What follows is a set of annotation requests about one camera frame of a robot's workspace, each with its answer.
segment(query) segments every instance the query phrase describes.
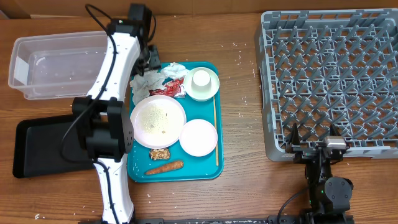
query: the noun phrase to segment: white cup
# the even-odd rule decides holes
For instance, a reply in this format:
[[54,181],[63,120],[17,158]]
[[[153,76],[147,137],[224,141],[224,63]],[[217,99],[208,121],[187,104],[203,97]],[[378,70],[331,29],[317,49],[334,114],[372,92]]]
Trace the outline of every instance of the white cup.
[[192,76],[192,89],[196,91],[209,91],[211,89],[210,74],[206,71],[199,70]]

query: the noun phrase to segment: white spot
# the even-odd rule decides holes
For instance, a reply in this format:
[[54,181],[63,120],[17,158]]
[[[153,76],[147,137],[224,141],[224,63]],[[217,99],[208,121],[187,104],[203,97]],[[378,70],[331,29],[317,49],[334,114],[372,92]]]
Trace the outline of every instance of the white spot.
[[42,57],[42,58],[38,59],[37,62],[36,62],[36,65],[39,65],[39,62],[41,62],[43,60],[45,60],[45,57]]

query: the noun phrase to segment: blue tray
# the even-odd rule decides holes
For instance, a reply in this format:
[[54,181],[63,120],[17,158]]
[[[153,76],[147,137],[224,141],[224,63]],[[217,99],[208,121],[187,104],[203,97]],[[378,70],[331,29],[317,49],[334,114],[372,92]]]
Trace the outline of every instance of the blue tray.
[[[191,70],[197,67],[206,67],[212,69],[217,75],[217,68],[210,62],[181,62],[187,69]],[[162,68],[170,65],[163,63]],[[168,161],[153,161],[149,157],[148,148],[134,141],[131,152],[127,159],[127,173],[130,178],[136,182],[165,182],[180,180],[207,180],[218,177],[224,168],[223,153],[223,128],[221,124],[221,102],[220,91],[215,95],[216,100],[216,117],[217,117],[217,133],[218,133],[218,161],[216,166],[216,151],[213,150],[209,155],[204,157],[194,157],[187,154],[177,141],[169,147],[171,158]],[[198,102],[190,98],[188,95],[185,99],[177,99],[182,105],[187,115],[187,122],[193,119],[204,119],[214,125],[214,105],[213,100]],[[134,109],[132,102],[132,94],[130,98],[130,114]],[[184,161],[184,167],[180,170],[165,172],[163,174],[145,175],[144,172],[164,165],[175,160]]]

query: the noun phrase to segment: dish rack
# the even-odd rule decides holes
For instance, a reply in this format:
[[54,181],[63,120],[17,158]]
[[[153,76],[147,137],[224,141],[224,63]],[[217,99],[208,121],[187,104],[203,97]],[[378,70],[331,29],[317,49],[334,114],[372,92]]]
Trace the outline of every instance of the dish rack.
[[338,127],[348,157],[398,158],[398,9],[273,11],[255,35],[267,157],[294,123],[315,147]]

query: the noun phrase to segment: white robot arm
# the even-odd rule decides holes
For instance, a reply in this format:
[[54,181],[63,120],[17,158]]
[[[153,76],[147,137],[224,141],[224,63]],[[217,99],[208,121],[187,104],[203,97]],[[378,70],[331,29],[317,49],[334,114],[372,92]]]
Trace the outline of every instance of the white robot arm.
[[[137,37],[131,37],[129,34],[115,33],[113,34],[113,39],[117,46],[116,50],[118,51],[118,55],[116,57],[112,74],[108,84],[106,85],[107,90],[104,91],[100,99],[108,101],[112,97],[115,97],[118,101],[124,101],[132,67],[140,55],[140,47]],[[87,93],[88,96],[91,96],[92,98],[97,97],[108,74],[112,57],[113,47],[111,41],[108,39],[108,50],[106,51],[104,62],[95,84]],[[118,222],[130,223],[134,212],[134,206],[130,199],[127,182],[127,154],[122,156],[120,162],[115,162],[114,159],[101,157],[98,158],[98,160],[108,167],[111,196]],[[108,195],[108,178],[103,167],[101,167],[99,164],[94,165],[98,172],[104,203],[102,221],[116,223],[113,211],[110,207],[111,204]]]
[[76,120],[80,146],[93,160],[101,184],[104,203],[101,223],[134,221],[126,166],[134,132],[124,99],[132,73],[143,75],[144,69],[160,67],[156,47],[147,46],[153,37],[148,35],[152,16],[145,5],[131,4],[129,19],[111,20],[107,51],[98,77],[86,98],[73,101],[73,114],[81,116]]

